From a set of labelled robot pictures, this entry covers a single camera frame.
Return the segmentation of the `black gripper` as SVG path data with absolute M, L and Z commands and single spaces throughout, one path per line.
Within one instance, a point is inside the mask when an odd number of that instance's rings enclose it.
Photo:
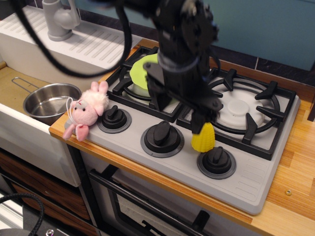
M 205 123 L 212 123 L 223 108 L 219 98 L 204 81 L 199 66 L 173 69 L 161 63 L 148 62 L 147 87 L 151 101 L 158 111 L 164 110 L 174 99 L 190 107 L 191 131 L 199 134 Z

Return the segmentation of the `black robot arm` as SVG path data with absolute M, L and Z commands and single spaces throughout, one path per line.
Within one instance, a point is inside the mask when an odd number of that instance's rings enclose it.
M 171 98 L 193 110 L 191 131 L 201 132 L 217 118 L 222 103 L 209 86 L 211 45 L 218 27 L 208 5 L 200 0 L 101 0 L 122 16 L 130 8 L 150 18 L 157 29 L 157 63 L 144 64 L 149 95 L 158 110 Z

